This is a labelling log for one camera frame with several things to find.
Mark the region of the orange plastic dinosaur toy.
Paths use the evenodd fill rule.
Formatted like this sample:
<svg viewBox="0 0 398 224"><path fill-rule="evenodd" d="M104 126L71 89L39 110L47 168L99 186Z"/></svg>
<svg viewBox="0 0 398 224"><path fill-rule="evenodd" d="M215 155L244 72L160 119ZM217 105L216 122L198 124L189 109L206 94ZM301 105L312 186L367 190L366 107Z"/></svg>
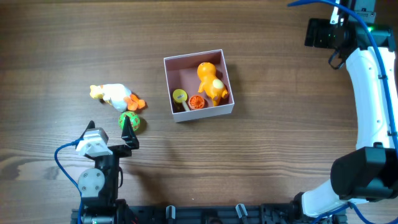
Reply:
<svg viewBox="0 0 398 224"><path fill-rule="evenodd" d="M218 106L221 99L229 97L225 84L216 76L216 72L216 67L210 62L202 62L197 69L200 79L198 93L205 92L213 106Z"/></svg>

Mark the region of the yellow wooden rattle drum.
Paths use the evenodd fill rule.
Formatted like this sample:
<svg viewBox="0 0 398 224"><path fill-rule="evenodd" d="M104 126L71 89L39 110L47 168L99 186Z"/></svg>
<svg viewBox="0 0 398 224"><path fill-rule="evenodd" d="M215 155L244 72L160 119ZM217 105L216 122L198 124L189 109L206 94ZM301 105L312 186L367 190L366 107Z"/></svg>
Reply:
<svg viewBox="0 0 398 224"><path fill-rule="evenodd" d="M175 89L172 93L172 98L178 111L190 111L187 104L188 95L185 90Z"/></svg>

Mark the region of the white yellow plush duck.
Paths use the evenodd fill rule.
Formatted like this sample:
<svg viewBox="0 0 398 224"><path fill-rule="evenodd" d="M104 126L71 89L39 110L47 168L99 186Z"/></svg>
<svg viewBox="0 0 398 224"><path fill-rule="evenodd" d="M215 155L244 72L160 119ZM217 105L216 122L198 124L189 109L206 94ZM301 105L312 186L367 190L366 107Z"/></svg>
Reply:
<svg viewBox="0 0 398 224"><path fill-rule="evenodd" d="M90 96L93 99L103 100L121 113L141 110L146 106L144 100L139 99L130 89L120 83L91 85Z"/></svg>

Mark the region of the pink open cardboard box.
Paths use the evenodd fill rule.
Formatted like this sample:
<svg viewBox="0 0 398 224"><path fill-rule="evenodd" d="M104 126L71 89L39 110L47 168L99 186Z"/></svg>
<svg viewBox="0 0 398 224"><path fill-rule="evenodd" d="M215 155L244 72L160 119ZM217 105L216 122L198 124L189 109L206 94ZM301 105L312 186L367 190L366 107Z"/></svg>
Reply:
<svg viewBox="0 0 398 224"><path fill-rule="evenodd" d="M224 83L226 91L228 92L226 98L219 97L220 102L217 106L213 104L211 97L204 91L201 93L198 91L201 83L198 76L198 68L203 62L209 62L215 66L215 75ZM221 49L166 57L164 58L164 69L172 116L176 123L230 114L232 112L234 108L234 98L224 53ZM173 92L177 89L185 91L187 95L187 109L183 107L182 103L174 100ZM205 105L203 108L191 108L190 98L196 95L204 99Z"/></svg>

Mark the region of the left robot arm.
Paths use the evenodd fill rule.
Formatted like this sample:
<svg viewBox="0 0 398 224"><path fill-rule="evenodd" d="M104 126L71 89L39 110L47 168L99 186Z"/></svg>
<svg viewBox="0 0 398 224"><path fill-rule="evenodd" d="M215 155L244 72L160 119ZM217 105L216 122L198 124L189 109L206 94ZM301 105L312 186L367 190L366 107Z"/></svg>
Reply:
<svg viewBox="0 0 398 224"><path fill-rule="evenodd" d="M78 178L83 208L78 215L82 223L137 223L138 218L124 199L118 198L123 185L121 158L132 156L139 149L130 118L123 120L124 144L108 146L109 137L103 128L91 121L76 146L76 152L95 162L93 168L82 172Z"/></svg>

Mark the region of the orange round slotted toy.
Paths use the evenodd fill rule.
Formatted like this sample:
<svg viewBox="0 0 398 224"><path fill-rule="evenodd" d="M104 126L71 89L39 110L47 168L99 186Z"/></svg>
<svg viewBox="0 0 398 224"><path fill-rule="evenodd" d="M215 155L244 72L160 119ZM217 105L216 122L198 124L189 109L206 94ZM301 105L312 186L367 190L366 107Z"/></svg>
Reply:
<svg viewBox="0 0 398 224"><path fill-rule="evenodd" d="M203 109L206 105L205 99L200 95L193 95L188 101L188 105L192 110Z"/></svg>

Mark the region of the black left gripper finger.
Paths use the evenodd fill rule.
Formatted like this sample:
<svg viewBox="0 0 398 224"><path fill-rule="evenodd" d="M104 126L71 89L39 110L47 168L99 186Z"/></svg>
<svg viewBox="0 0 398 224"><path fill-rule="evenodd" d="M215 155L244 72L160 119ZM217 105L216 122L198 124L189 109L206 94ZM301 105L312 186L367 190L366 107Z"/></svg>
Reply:
<svg viewBox="0 0 398 224"><path fill-rule="evenodd" d="M124 118L121 138L131 149L139 149L139 141L135 135L130 118L128 116Z"/></svg>
<svg viewBox="0 0 398 224"><path fill-rule="evenodd" d="M93 120L91 120L91 121L88 123L88 125L87 125L86 129L84 130L84 132L82 133L81 137L83 137L83 136L85 135L85 133L86 133L87 130L93 129L93 128L95 128L95 122L94 122Z"/></svg>

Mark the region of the green numbered ball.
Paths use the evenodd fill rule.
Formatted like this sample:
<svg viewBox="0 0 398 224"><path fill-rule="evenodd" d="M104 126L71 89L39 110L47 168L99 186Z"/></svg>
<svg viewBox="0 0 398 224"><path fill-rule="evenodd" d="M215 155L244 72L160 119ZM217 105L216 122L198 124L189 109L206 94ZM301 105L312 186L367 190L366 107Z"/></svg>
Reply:
<svg viewBox="0 0 398 224"><path fill-rule="evenodd" d="M124 120L125 120L125 117L128 117L128 118L129 118L129 120L130 120L130 122L131 122L131 126L132 126L132 128L133 128L133 131L137 131L137 130L139 129L140 124L141 124L141 119L140 119L140 117L138 116L138 114L136 114L136 113L133 112L133 111L126 111L126 112L123 112L123 113L120 115L119 120L118 120L120 129L123 129L123 127L124 127Z"/></svg>

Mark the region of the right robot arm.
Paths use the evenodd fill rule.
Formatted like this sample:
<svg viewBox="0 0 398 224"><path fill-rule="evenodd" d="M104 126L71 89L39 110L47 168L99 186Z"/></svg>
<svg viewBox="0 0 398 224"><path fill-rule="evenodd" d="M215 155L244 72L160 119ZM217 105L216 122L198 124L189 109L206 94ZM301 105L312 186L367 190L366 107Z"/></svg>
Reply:
<svg viewBox="0 0 398 224"><path fill-rule="evenodd" d="M305 45L333 49L349 73L356 103L355 151L337 159L330 179L296 197L301 214L318 218L352 204L397 197L396 43L388 26L311 18Z"/></svg>

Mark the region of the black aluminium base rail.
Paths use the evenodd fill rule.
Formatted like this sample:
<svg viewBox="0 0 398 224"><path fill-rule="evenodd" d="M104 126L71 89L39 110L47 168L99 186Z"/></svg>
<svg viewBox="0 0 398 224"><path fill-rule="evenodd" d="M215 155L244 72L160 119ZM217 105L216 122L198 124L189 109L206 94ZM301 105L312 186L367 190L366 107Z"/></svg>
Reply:
<svg viewBox="0 0 398 224"><path fill-rule="evenodd" d="M133 206L122 215L123 223L347 223L340 211L320 219L295 214L288 203L227 207Z"/></svg>

